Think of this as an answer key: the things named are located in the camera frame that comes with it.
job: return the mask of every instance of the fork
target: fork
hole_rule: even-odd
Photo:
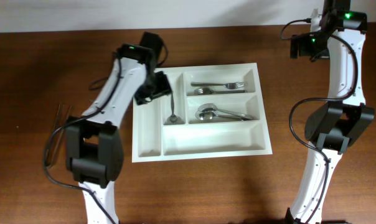
[[[225,88],[229,90],[234,90],[237,88],[245,87],[244,82],[235,82],[235,83],[201,83],[201,82],[191,82],[191,86],[224,86]]]

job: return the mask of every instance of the brown table surface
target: brown table surface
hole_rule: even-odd
[[[120,129],[125,164],[116,181],[116,212],[124,223],[239,223],[281,219],[299,189],[307,149],[288,127],[291,107],[326,96],[329,62],[289,58],[281,26],[157,29],[170,54],[165,67],[257,62],[273,155],[131,163],[132,107]],[[287,34],[302,33],[294,26]],[[51,184],[42,148],[58,103],[79,116],[109,75],[111,52],[138,43],[143,30],[0,34],[0,223],[85,223],[82,193]],[[367,105],[376,110],[376,24],[362,56]],[[309,103],[294,116],[302,136]],[[74,183],[62,160],[56,178]],[[332,178],[324,220],[376,223],[376,116],[349,148]]]

